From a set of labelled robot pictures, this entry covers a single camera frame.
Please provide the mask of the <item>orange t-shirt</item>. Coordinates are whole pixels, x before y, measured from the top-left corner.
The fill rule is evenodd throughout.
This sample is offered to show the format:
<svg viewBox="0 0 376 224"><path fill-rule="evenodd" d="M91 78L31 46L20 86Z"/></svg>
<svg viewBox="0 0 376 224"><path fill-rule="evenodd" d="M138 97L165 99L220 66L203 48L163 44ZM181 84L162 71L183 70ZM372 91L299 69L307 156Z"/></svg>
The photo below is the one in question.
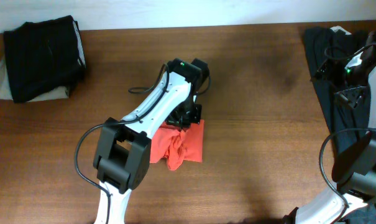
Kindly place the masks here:
<svg viewBox="0 0 376 224"><path fill-rule="evenodd" d="M150 163L165 159L169 170L177 170L184 161L203 161L204 120L189 128L162 125L152 138Z"/></svg>

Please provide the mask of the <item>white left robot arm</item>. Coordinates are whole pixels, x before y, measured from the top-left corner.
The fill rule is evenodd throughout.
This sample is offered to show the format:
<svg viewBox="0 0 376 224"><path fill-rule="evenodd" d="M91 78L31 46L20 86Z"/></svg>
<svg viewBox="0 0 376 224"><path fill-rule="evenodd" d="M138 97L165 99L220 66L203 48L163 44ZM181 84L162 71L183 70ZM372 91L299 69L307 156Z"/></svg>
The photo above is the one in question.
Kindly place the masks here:
<svg viewBox="0 0 376 224"><path fill-rule="evenodd" d="M162 123L180 129L199 124L201 105L195 101L207 80L206 62L175 58L161 68L152 92L134 111L104 122L93 159L102 188L96 223L124 223L131 192L149 169L155 132Z"/></svg>

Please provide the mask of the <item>white garment in pile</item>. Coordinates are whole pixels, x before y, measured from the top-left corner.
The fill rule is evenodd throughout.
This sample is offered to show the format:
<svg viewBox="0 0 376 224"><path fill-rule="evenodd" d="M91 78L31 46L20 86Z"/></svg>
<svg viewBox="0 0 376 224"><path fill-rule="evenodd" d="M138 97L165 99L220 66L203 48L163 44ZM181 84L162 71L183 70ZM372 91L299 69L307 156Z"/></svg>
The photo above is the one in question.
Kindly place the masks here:
<svg viewBox="0 0 376 224"><path fill-rule="evenodd" d="M330 29L335 33L343 32L345 35L351 35L351 33L349 31L345 30L341 26L334 26L334 27L331 27Z"/></svg>

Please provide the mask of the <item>beige folded garment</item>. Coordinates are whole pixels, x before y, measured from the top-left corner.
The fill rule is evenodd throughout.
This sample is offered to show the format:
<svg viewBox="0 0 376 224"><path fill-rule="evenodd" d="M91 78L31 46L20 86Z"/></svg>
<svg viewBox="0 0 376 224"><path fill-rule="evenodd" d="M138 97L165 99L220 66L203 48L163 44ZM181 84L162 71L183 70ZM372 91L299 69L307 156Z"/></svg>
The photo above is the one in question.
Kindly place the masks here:
<svg viewBox="0 0 376 224"><path fill-rule="evenodd" d="M29 100L29 102L67 99L69 98L69 93L70 89L68 87L59 86L51 91L36 96L32 100ZM0 60L0 100L13 100L7 75L5 56Z"/></svg>

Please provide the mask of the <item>black folded garment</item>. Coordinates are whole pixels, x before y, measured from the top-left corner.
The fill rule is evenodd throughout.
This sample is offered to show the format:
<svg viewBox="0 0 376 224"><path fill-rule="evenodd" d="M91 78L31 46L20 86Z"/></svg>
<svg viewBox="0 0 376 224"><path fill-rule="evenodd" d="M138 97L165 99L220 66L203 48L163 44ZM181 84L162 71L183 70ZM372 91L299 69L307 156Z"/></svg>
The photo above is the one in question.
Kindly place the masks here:
<svg viewBox="0 0 376 224"><path fill-rule="evenodd" d="M85 55L78 23L72 16L25 22L5 31L3 38L15 103L68 98L84 78Z"/></svg>

